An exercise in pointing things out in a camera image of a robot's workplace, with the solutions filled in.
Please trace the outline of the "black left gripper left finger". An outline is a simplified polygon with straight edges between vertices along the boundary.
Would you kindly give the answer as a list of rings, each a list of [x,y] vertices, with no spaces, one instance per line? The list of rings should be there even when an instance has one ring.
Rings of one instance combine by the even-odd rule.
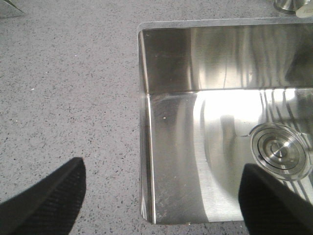
[[[2,235],[68,235],[86,194],[86,167],[75,157],[1,203]]]

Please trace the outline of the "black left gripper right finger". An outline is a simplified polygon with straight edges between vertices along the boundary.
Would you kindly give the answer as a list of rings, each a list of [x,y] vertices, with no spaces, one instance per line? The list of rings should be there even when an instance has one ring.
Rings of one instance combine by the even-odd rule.
[[[256,164],[243,169],[238,200],[251,235],[311,235],[313,206]]]

